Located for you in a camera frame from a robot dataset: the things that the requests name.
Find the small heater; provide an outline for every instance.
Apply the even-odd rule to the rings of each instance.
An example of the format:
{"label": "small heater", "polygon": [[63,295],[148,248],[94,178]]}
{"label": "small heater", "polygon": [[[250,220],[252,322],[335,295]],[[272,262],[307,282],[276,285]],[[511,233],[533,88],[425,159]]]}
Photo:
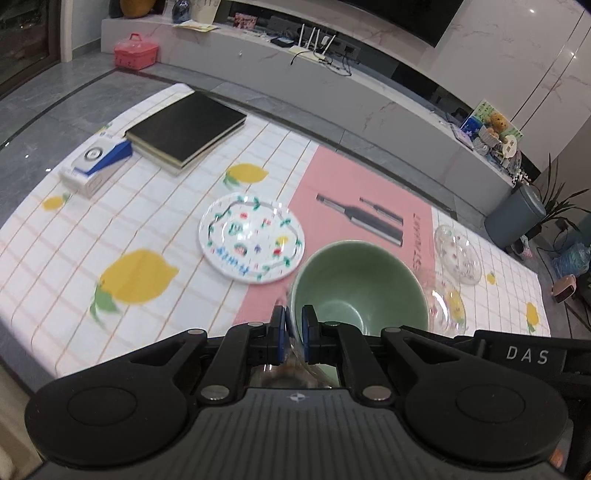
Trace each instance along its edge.
{"label": "small heater", "polygon": [[561,279],[557,280],[552,287],[552,296],[556,303],[562,303],[567,298],[572,296],[574,291],[577,289],[577,279],[574,275],[566,275]]}

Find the black notebook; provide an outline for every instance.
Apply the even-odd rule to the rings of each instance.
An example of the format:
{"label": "black notebook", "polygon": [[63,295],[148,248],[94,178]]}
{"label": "black notebook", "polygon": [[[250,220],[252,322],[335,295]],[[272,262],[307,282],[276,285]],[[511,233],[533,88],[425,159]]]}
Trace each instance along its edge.
{"label": "black notebook", "polygon": [[134,125],[125,136],[142,153],[182,169],[245,120],[243,113],[194,92]]}

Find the glass door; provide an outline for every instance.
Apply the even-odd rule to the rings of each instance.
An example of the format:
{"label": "glass door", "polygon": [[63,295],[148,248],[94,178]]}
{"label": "glass door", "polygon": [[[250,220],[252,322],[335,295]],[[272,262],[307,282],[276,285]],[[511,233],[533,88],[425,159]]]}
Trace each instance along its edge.
{"label": "glass door", "polygon": [[0,98],[60,60],[60,0],[0,1]]}

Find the ceramic bowl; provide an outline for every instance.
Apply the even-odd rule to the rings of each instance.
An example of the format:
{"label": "ceramic bowl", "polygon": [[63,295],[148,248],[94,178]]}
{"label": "ceramic bowl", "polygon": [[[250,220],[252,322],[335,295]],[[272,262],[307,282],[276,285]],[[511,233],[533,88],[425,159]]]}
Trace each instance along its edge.
{"label": "ceramic bowl", "polygon": [[[300,358],[301,309],[307,304],[314,306],[320,322],[350,323],[364,335],[379,336],[386,327],[402,325],[428,329],[427,302],[413,273],[388,251],[367,242],[327,245],[300,268],[290,292],[292,344]],[[335,386],[334,372],[312,370]]]}

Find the blue vase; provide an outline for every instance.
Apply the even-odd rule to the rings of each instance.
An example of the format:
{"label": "blue vase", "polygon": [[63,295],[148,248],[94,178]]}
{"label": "blue vase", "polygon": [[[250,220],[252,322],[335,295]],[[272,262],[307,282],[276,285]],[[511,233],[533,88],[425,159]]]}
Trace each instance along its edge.
{"label": "blue vase", "polygon": [[191,2],[178,0],[173,7],[173,23],[183,23],[191,20]]}

